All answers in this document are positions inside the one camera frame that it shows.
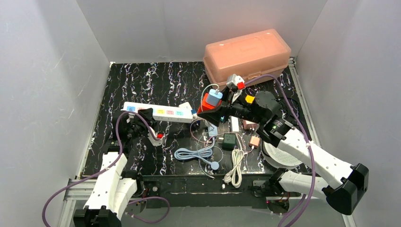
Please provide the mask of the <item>red power adapter plug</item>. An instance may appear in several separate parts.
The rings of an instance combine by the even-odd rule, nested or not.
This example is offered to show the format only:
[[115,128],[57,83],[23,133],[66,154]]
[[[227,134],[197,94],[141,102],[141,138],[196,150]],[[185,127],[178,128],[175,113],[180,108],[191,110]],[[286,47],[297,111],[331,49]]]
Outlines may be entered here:
[[208,97],[209,97],[209,93],[206,93],[202,99],[201,105],[198,109],[198,113],[201,113],[203,111],[212,110],[216,107],[215,105],[211,105],[207,102]]

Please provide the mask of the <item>pink translucent storage box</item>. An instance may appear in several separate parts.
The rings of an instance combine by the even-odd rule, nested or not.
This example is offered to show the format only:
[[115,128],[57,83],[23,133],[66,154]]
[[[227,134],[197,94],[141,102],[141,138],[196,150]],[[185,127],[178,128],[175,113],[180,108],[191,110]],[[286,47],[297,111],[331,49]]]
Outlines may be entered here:
[[241,76],[250,86],[269,78],[251,80],[271,74],[279,77],[288,66],[291,49],[275,29],[268,29],[206,45],[203,57],[205,72],[212,84],[226,86],[229,76]]

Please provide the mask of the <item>pink power adapter plug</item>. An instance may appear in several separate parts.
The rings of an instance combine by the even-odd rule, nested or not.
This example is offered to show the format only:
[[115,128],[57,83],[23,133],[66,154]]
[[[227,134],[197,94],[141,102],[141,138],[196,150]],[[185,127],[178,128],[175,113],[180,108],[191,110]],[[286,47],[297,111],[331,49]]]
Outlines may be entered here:
[[258,124],[251,122],[251,121],[247,121],[247,120],[242,120],[243,123],[243,129],[244,130],[256,130],[258,128]]

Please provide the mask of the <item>long white power strip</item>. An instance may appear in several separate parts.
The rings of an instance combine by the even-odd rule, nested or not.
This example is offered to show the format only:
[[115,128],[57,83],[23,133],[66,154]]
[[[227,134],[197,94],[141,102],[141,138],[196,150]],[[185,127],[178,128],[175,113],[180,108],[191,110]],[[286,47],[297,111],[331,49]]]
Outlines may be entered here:
[[124,102],[121,110],[138,113],[139,110],[150,108],[153,110],[153,118],[156,121],[192,123],[196,119],[192,109],[174,106]]

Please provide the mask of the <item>yellow cube socket adapter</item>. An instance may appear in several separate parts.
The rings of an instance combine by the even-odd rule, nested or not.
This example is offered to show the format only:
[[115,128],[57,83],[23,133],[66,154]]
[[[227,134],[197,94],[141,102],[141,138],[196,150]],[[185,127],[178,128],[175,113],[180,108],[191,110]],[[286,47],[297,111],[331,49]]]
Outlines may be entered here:
[[245,101],[246,101],[248,104],[252,104],[252,103],[254,102],[254,100],[255,100],[255,97],[254,97],[254,96],[246,95],[246,97],[245,97]]

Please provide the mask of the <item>small light blue charger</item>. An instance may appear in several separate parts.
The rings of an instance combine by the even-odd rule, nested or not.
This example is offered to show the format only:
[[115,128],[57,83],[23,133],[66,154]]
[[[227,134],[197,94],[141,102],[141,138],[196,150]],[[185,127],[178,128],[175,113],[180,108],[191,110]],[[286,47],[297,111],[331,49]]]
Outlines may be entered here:
[[223,93],[220,92],[219,89],[211,89],[208,92],[208,95],[206,98],[206,103],[211,106],[218,106],[222,97],[223,97]]

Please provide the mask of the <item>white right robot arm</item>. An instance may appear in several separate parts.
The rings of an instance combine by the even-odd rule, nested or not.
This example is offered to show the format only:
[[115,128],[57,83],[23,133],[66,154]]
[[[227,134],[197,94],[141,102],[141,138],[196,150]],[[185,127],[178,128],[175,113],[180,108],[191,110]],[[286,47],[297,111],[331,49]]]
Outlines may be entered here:
[[363,164],[342,161],[313,141],[309,141],[299,126],[282,117],[280,104],[268,91],[256,96],[237,95],[225,90],[213,97],[204,95],[197,111],[199,117],[213,125],[234,116],[259,125],[257,134],[266,143],[287,152],[315,170],[317,177],[278,169],[268,186],[275,193],[298,192],[324,199],[337,212],[351,215],[368,188],[369,170]]

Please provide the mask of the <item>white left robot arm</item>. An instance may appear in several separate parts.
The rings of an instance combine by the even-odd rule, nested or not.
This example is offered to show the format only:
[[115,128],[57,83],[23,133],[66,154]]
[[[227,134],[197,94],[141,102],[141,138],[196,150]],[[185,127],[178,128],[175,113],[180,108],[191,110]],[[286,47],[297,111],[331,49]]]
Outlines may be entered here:
[[156,120],[152,108],[130,109],[114,120],[113,129],[101,149],[101,173],[84,207],[75,211],[77,227],[120,227],[129,199],[137,191],[137,173],[124,168],[132,141],[147,136],[160,142],[154,131]]

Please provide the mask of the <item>light blue socket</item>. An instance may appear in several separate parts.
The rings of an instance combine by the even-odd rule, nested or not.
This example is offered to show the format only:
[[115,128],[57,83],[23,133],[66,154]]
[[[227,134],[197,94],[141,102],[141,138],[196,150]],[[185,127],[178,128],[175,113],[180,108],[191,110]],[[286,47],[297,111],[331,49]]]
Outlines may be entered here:
[[208,136],[209,137],[215,137],[218,135],[218,128],[217,126],[213,124],[208,124]]

